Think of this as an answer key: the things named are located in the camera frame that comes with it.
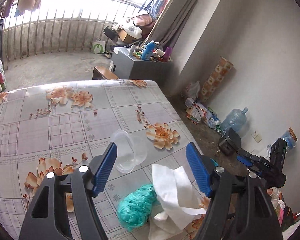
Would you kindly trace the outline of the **clear plastic bowl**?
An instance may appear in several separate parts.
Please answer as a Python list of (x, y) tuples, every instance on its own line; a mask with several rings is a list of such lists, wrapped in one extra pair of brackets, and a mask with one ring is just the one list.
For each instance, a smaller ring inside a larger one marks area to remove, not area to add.
[(121, 173), (132, 172), (147, 158), (145, 143), (137, 135), (130, 135), (126, 131), (118, 129), (111, 135), (110, 141), (117, 146), (115, 168)]

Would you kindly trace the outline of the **grey cabinet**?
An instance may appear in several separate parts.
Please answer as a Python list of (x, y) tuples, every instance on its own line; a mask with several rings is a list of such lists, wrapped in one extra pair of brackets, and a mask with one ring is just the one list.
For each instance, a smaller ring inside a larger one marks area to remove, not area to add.
[(128, 55), (128, 48), (115, 47), (109, 69), (120, 79), (152, 80), (162, 87), (172, 69), (169, 62), (143, 61)]

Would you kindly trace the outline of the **green plastic bag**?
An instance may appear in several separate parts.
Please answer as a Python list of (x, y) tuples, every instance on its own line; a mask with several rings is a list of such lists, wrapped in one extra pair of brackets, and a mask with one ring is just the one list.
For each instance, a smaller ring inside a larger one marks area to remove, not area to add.
[(153, 206), (158, 204), (153, 184), (143, 185), (119, 203), (119, 223), (128, 231), (139, 228), (149, 219)]

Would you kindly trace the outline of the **white green paper bag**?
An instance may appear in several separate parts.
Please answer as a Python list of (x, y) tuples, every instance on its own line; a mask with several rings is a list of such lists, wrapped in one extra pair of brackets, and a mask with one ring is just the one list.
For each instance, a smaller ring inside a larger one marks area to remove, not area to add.
[(105, 41), (95, 41), (93, 42), (92, 51), (94, 54), (104, 54), (106, 52)]

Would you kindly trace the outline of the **purple cup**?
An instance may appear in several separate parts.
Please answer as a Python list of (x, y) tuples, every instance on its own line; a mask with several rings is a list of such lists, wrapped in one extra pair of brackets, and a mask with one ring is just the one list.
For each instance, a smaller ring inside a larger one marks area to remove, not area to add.
[(171, 56), (171, 53), (172, 53), (172, 50), (173, 50), (173, 48), (171, 48), (171, 47), (166, 47), (166, 50), (165, 50), (164, 55), (163, 55), (163, 57), (162, 57), (165, 61), (168, 61), (168, 60), (169, 60), (169, 58), (170, 58), (170, 56)]

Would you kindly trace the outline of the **large water jug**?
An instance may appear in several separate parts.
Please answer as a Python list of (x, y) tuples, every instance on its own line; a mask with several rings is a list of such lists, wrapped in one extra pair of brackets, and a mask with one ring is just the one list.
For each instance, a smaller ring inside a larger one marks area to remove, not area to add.
[(245, 107), (243, 110), (233, 109), (221, 123), (220, 127), (222, 131), (227, 132), (230, 128), (232, 128), (235, 132), (238, 133), (247, 123), (247, 111), (247, 107)]

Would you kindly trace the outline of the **patterned tall box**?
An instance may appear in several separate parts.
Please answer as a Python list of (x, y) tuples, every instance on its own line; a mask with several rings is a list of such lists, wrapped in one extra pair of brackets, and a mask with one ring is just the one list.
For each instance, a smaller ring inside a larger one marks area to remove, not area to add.
[(227, 74), (229, 74), (230, 70), (232, 70), (233, 66), (234, 65), (224, 57), (219, 59), (217, 66), (202, 85), (199, 93), (199, 100), (201, 102), (206, 102), (211, 97)]

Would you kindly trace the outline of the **metal balcony railing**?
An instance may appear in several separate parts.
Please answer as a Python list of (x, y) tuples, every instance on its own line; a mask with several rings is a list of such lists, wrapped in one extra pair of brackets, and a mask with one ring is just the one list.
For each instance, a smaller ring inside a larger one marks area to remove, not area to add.
[(125, 0), (42, 0), (35, 11), (4, 19), (2, 51), (8, 61), (60, 51), (92, 51), (94, 42), (111, 45), (106, 27), (132, 16), (139, 5)]

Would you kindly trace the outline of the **white paper towel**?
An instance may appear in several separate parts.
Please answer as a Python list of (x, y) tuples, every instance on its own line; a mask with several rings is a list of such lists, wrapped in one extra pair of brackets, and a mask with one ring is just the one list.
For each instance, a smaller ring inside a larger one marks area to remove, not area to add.
[(206, 213), (182, 166), (171, 169), (153, 164), (152, 179), (157, 200), (180, 230)]

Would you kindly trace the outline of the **floral table cloth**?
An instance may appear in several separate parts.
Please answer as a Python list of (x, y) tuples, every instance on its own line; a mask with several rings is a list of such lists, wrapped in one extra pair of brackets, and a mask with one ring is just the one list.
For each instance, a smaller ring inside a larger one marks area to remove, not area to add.
[(147, 239), (149, 226), (127, 231), (117, 207), (152, 182), (152, 165), (181, 166), (197, 186), (185, 156), (193, 136), (159, 86), (89, 80), (7, 93), (0, 104), (0, 223), (8, 235), (19, 237), (38, 174), (50, 167), (70, 172), (89, 163), (119, 129), (141, 140), (147, 158), (128, 174), (113, 169), (94, 204), (109, 239)]

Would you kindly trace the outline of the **blue detergent bottle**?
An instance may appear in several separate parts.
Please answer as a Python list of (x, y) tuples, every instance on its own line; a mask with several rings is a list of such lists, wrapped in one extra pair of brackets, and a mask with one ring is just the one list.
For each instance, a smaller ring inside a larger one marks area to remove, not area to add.
[(156, 44), (155, 41), (151, 41), (151, 42), (146, 44), (145, 49), (143, 50), (142, 55), (141, 55), (141, 59), (143, 61), (149, 61), (150, 60), (150, 58), (152, 56), (152, 53), (153, 53), (153, 49), (155, 48), (156, 45), (157, 44)]

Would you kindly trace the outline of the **grey curtain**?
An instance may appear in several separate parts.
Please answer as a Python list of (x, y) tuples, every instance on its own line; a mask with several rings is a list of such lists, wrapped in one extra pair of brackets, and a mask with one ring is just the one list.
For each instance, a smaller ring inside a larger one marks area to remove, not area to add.
[(173, 48), (199, 0), (169, 0), (143, 44), (155, 41)]

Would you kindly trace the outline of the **white plastic bag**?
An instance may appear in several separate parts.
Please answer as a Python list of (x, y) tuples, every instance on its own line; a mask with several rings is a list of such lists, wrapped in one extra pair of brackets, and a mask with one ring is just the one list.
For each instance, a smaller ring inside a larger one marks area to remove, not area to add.
[(200, 91), (200, 81), (197, 81), (195, 83), (190, 83), (186, 88), (184, 89), (184, 95), (187, 98), (197, 99)]

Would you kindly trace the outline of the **pile of floor trash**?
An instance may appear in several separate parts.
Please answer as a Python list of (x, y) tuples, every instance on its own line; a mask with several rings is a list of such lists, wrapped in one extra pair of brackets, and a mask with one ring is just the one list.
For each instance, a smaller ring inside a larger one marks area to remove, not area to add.
[(197, 100), (187, 98), (185, 101), (186, 116), (195, 124), (203, 123), (217, 132), (221, 131), (220, 120), (210, 108), (206, 108)]

